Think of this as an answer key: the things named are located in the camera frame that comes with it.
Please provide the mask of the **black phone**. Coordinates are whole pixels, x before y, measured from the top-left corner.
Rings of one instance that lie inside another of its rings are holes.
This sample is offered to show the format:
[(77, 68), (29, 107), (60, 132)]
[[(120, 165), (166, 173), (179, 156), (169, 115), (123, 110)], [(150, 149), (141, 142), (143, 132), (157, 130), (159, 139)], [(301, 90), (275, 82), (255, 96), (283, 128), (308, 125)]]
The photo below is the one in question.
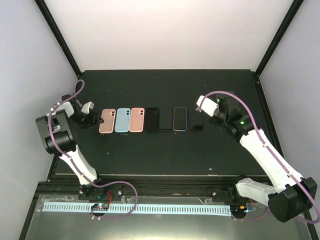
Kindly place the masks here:
[(144, 129), (148, 133), (159, 130), (160, 111), (157, 107), (149, 107), (145, 110)]

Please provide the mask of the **blue phone case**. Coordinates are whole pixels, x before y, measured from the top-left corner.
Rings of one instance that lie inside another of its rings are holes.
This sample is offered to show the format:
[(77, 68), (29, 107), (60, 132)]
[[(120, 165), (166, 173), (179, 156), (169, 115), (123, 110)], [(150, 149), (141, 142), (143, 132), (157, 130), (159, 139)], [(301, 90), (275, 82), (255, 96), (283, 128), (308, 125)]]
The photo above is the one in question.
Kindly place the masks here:
[(116, 111), (115, 127), (116, 133), (127, 133), (130, 127), (131, 110), (129, 108), (119, 108)]

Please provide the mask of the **black phone case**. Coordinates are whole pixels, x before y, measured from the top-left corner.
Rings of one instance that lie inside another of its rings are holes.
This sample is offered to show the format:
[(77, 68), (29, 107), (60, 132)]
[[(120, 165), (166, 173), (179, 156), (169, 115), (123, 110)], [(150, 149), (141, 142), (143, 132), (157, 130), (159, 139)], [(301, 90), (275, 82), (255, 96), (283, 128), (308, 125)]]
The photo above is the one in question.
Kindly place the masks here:
[(159, 130), (171, 131), (173, 127), (173, 113), (171, 108), (162, 108), (159, 111)]

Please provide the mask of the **blue cased phone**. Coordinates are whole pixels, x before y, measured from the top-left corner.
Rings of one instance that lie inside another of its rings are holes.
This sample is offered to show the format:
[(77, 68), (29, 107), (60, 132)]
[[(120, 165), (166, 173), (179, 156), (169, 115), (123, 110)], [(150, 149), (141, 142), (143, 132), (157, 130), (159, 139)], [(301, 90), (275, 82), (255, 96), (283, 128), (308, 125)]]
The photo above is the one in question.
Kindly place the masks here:
[(202, 114), (199, 111), (189, 112), (189, 127), (191, 131), (201, 131), (204, 128)]

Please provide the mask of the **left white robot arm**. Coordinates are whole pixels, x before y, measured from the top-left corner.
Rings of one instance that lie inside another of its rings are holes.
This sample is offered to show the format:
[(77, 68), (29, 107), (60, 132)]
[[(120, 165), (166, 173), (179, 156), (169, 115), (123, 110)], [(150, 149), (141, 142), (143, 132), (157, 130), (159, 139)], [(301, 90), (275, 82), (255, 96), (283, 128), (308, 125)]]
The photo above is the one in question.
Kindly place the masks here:
[(81, 104), (76, 97), (67, 94), (48, 114), (36, 118), (35, 123), (45, 150), (64, 161), (77, 176), (80, 196), (102, 200), (107, 197), (108, 188), (81, 153), (72, 126), (76, 124), (80, 129), (87, 129), (103, 123), (93, 108), (93, 102)]

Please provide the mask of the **pink cased phone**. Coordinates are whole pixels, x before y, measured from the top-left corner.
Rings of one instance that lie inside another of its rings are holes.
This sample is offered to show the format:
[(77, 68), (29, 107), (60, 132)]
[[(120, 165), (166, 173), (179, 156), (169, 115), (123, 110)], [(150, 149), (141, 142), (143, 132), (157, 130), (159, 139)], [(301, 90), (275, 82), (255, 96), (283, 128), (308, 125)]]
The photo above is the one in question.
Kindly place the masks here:
[(186, 131), (187, 130), (187, 116), (188, 110), (185, 107), (175, 107), (173, 111), (173, 130)]

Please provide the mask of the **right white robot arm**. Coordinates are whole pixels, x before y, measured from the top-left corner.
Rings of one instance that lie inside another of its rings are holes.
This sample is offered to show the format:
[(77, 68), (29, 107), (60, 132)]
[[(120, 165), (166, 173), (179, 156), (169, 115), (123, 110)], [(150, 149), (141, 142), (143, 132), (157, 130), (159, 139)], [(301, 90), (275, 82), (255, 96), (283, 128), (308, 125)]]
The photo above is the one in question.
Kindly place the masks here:
[(204, 111), (212, 124), (223, 126), (245, 148), (267, 174), (271, 185), (245, 177), (228, 187), (228, 198), (234, 202), (242, 198), (265, 205), (272, 215), (285, 223), (311, 208), (320, 208), (315, 202), (317, 183), (296, 171), (275, 149), (264, 131), (257, 127), (255, 118), (238, 96), (228, 91), (212, 91), (196, 102), (197, 110)]

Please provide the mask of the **pink phone case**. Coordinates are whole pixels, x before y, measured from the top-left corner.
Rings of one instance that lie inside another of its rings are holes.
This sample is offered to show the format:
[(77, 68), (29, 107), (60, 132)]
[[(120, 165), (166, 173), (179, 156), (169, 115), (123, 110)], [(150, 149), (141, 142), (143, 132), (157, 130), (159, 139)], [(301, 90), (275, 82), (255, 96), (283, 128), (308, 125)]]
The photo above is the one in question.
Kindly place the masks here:
[(116, 119), (116, 110), (112, 108), (104, 109), (102, 111), (101, 118), (103, 122), (99, 125), (99, 133), (113, 133)]
[(144, 129), (145, 109), (138, 107), (132, 108), (129, 121), (129, 132), (141, 133)]

